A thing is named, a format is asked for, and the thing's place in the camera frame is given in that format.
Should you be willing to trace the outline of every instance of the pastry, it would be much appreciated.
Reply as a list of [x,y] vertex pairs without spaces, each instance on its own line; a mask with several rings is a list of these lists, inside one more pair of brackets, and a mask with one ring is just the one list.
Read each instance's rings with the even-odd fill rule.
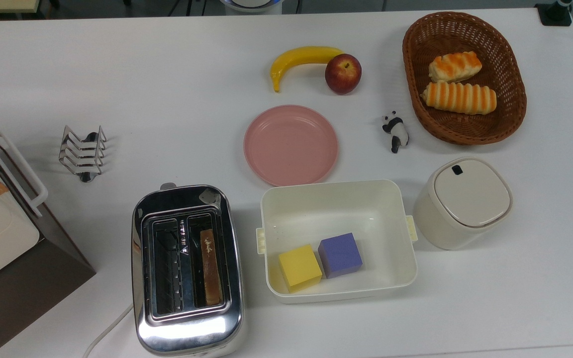
[[496,93],[488,86],[429,83],[421,94],[426,105],[468,115],[486,115],[496,109]]
[[205,301],[207,306],[221,303],[222,290],[220,289],[220,275],[216,262],[216,244],[213,230],[200,232],[200,248],[202,250],[202,274],[205,283]]
[[432,82],[460,82],[470,79],[480,70],[481,62],[472,51],[437,56],[428,65],[428,75]]

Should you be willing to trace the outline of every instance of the toaster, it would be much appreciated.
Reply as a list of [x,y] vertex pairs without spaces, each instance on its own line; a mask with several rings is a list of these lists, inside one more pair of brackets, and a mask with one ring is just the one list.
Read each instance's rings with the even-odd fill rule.
[[158,356],[219,357],[244,340],[236,231],[213,186],[165,184],[136,205],[132,290],[138,340]]

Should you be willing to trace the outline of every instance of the panda figurine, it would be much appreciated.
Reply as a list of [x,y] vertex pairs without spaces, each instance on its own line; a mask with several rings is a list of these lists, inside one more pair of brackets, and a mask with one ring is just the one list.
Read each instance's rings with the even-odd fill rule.
[[408,144],[408,132],[405,130],[404,121],[402,118],[395,117],[389,118],[388,116],[382,116],[382,120],[384,121],[384,125],[382,125],[382,129],[384,132],[389,133],[393,136],[391,141],[391,148],[390,150],[393,153],[396,153],[399,150],[400,146],[405,146]]

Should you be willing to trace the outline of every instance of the white cord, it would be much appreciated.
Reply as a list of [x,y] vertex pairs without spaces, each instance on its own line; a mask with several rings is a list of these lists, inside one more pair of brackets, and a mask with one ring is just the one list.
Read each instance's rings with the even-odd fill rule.
[[123,312],[121,313],[120,316],[118,316],[118,319],[116,319],[116,321],[112,322],[112,324],[109,325],[108,328],[105,328],[105,331],[103,331],[103,333],[101,333],[95,340],[94,342],[92,342],[90,344],[90,346],[88,347],[86,353],[84,353],[83,358],[87,358],[90,355],[90,352],[94,349],[94,347],[98,344],[98,342],[100,342],[112,329],[114,329],[114,327],[116,327],[116,325],[121,322],[122,319],[125,318],[125,316],[127,316],[127,314],[129,313],[129,311],[132,310],[132,308],[134,308],[134,304],[130,304],[129,307]]

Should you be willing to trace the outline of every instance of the table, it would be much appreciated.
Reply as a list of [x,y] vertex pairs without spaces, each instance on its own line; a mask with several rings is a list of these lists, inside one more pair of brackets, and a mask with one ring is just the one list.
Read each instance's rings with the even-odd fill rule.
[[[573,25],[543,27],[535,9],[469,11],[516,55],[528,94],[523,125],[484,147],[433,138],[411,108],[405,30],[426,11],[214,18],[0,22],[0,129],[45,182],[48,206],[98,274],[0,349],[0,357],[78,357],[131,302],[130,219],[162,183],[207,183],[228,196],[245,281],[246,344],[232,357],[375,357],[573,345]],[[273,93],[275,56],[302,45],[355,55],[346,96],[323,66],[294,68]],[[265,109],[300,104],[334,125],[327,181],[392,179],[407,213],[430,174],[462,156],[489,161],[511,185],[511,217],[445,252],[421,237],[419,274],[391,295],[284,305],[256,254],[259,202],[270,186],[248,168],[243,136]],[[411,136],[394,155],[380,117]],[[105,173],[82,183],[57,162],[64,125],[102,125]],[[130,319],[93,356],[149,357]]]
[[413,358],[566,358],[573,357],[573,346],[530,349],[508,349],[506,351],[485,351],[412,356]]

